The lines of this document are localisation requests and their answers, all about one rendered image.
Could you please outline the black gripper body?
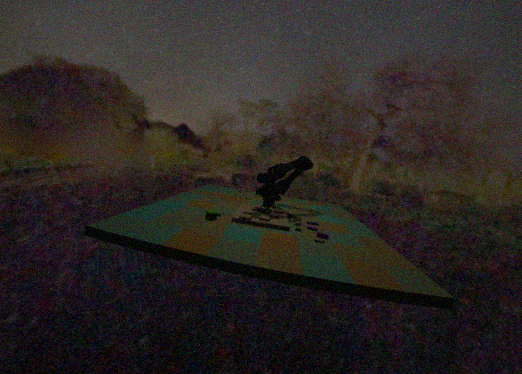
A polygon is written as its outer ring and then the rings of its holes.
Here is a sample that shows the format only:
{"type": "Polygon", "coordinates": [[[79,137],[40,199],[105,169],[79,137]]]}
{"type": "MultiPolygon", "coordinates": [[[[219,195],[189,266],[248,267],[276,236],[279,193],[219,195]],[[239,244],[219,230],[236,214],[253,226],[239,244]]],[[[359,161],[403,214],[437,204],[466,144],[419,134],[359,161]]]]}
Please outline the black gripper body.
{"type": "Polygon", "coordinates": [[[268,198],[272,201],[281,200],[281,197],[279,195],[275,194],[275,192],[274,192],[274,187],[276,187],[275,184],[265,183],[264,185],[265,185],[265,187],[266,187],[266,185],[267,185],[267,187],[269,187],[269,194],[265,193],[262,196],[269,196],[268,198]]]}

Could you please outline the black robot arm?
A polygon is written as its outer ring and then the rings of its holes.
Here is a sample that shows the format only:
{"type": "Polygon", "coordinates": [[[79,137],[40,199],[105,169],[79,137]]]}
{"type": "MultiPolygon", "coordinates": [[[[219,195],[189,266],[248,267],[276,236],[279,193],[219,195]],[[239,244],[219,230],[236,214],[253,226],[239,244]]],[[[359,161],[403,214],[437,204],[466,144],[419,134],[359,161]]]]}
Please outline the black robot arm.
{"type": "MultiPolygon", "coordinates": [[[[295,180],[303,171],[309,170],[313,167],[313,162],[310,160],[309,157],[301,156],[299,159],[296,159],[294,161],[291,161],[286,164],[276,164],[272,166],[271,168],[267,169],[267,173],[260,173],[257,176],[257,181],[259,183],[271,183],[275,184],[276,180],[279,180],[286,175],[286,173],[290,170],[295,169],[286,179],[278,181],[274,188],[275,194],[283,195],[290,187],[290,183],[295,180]],[[273,170],[273,172],[271,171],[273,170]],[[277,177],[276,177],[277,176],[277,177]],[[279,189],[279,188],[280,189],[279,189]],[[281,191],[280,191],[281,190],[281,191]]],[[[263,195],[263,194],[269,194],[269,187],[266,187],[263,185],[263,187],[260,187],[256,189],[256,195],[263,195]]]]}

